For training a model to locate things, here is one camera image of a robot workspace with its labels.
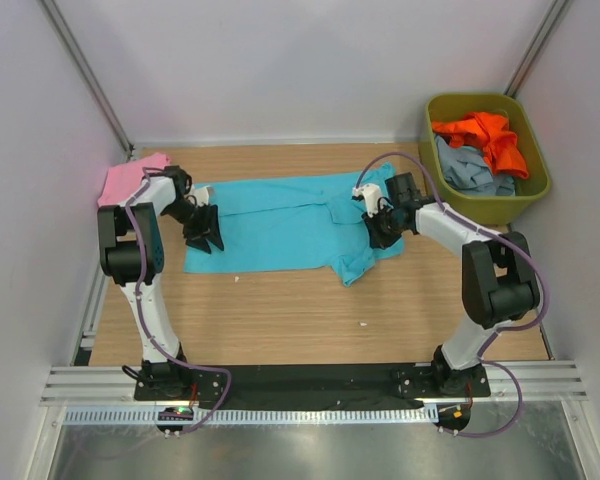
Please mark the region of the cyan t shirt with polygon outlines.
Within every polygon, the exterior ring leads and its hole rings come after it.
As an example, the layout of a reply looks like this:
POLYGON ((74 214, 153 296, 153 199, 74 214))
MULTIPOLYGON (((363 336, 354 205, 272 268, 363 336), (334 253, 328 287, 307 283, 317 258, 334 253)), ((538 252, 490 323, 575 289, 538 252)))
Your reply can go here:
POLYGON ((304 270, 329 266, 345 286, 384 259, 401 255, 402 240, 374 249, 353 200, 357 173, 216 182, 224 248, 189 248, 190 274, 304 270))

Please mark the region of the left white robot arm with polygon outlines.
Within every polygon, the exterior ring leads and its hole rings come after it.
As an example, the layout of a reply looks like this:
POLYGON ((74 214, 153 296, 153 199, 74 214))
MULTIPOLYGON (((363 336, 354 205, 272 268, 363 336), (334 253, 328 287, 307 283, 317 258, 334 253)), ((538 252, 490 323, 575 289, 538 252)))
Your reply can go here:
POLYGON ((181 400, 194 391, 194 374, 171 325, 161 280, 165 251, 158 218, 182 226, 187 247, 222 251, 219 209, 210 185, 196 187, 181 167, 142 167, 127 183, 108 179, 99 200, 100 265, 126 297, 142 343, 141 366, 123 366, 136 382, 137 400, 181 400))

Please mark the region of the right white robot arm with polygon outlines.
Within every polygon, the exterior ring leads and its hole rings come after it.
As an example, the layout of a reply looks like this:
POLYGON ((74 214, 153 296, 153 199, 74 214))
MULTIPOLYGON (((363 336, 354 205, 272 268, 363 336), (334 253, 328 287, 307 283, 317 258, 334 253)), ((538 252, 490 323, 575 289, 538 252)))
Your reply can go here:
POLYGON ((492 338, 540 303, 536 273, 524 235, 481 227, 434 196, 425 197, 413 176, 385 181, 387 193, 373 183, 358 185, 362 219, 370 246, 387 249, 409 231, 426 236, 461 260, 461 299, 465 316, 450 339, 433 354, 429 375, 442 396, 464 396, 478 383, 481 358, 492 338))

